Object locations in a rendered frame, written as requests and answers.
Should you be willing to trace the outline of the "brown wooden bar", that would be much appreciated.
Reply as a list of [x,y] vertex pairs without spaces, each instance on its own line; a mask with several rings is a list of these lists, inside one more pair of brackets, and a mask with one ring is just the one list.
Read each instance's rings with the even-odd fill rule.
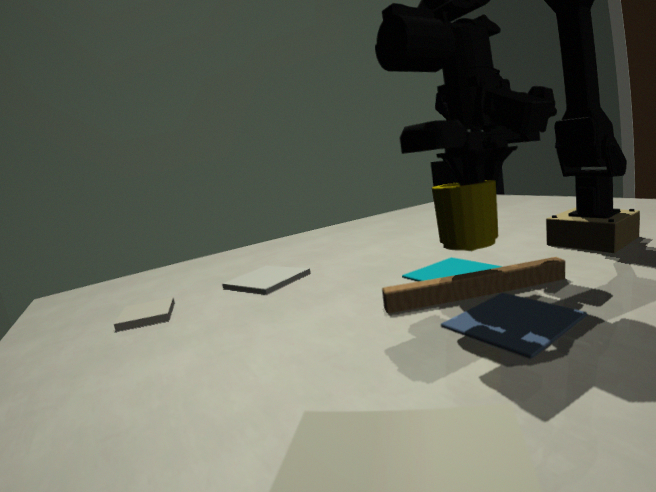
[[382,288],[387,313],[527,288],[565,279],[557,257]]

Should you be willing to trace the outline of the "dark yellow cup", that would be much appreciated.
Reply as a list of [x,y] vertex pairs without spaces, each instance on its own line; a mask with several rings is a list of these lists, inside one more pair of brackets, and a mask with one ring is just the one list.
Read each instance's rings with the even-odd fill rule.
[[475,251],[498,237],[496,180],[432,187],[439,240],[444,248]]

